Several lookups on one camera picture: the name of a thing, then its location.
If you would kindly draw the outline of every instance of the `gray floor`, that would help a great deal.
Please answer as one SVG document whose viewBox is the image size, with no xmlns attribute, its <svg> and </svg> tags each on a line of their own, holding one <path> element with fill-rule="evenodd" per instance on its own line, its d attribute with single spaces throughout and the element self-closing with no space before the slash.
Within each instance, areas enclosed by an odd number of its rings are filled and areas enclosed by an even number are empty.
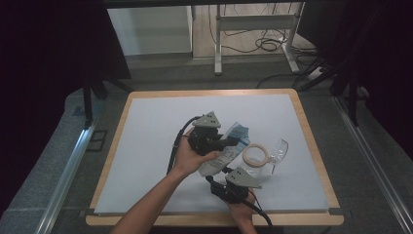
<svg viewBox="0 0 413 234">
<path fill-rule="evenodd" d="M 254 89 L 263 78 L 289 73 L 283 56 L 271 58 L 224 59 L 223 75 L 214 76 L 213 61 L 186 57 L 129 58 L 132 80 L 125 81 L 139 91 Z M 289 88 L 293 78 L 278 77 L 262 88 Z M 316 138 L 346 220 L 328 233 L 402 233 L 391 207 L 362 158 L 355 140 L 343 122 L 337 105 L 328 92 L 326 81 L 306 93 L 300 93 L 308 121 Z M 53 233 L 108 233 L 110 227 L 90 227 L 84 211 L 89 206 L 101 173 L 111 139 L 128 95 L 106 84 L 109 98 L 96 126 L 107 132 L 102 149 L 91 143 L 56 219 Z M 0 233 L 33 233 L 54 192 L 59 176 L 70 156 L 84 124 L 81 92 L 67 98 L 55 134 L 35 168 L 4 212 Z M 413 162 L 374 120 L 362 102 L 358 105 L 360 129 L 412 212 Z M 286 227 L 284 233 L 322 233 L 326 227 Z M 266 233 L 265 227 L 259 228 Z M 237 228 L 154 228 L 152 233 L 239 233 Z"/>
</svg>

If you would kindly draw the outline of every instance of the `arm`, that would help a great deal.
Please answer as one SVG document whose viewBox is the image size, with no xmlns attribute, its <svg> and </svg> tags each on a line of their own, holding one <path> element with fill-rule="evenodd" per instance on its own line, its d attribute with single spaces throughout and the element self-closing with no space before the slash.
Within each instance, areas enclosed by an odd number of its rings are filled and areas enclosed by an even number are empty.
<svg viewBox="0 0 413 234">
<path fill-rule="evenodd" d="M 176 152 L 173 168 L 128 210 L 111 233 L 148 233 L 179 183 L 195 172 L 203 162 L 216 157 L 218 157 L 217 152 L 210 152 L 206 156 L 198 155 L 189 146 L 188 138 L 183 137 Z"/>
<path fill-rule="evenodd" d="M 249 193 L 246 198 L 251 204 L 255 203 L 255 198 Z M 228 204 L 231 216 L 234 221 L 237 223 L 238 227 L 241 230 L 242 234 L 256 234 L 254 224 L 252 223 L 252 214 L 253 210 L 248 206 L 239 203 L 239 204 Z"/>
</svg>

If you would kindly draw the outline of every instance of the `wall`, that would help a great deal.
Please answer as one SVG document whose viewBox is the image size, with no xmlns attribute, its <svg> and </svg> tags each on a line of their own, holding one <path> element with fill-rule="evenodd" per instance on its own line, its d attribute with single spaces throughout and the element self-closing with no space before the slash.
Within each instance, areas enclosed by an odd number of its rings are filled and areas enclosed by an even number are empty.
<svg viewBox="0 0 413 234">
<path fill-rule="evenodd" d="M 190 7 L 109 9 L 125 56 L 192 51 Z"/>
</svg>

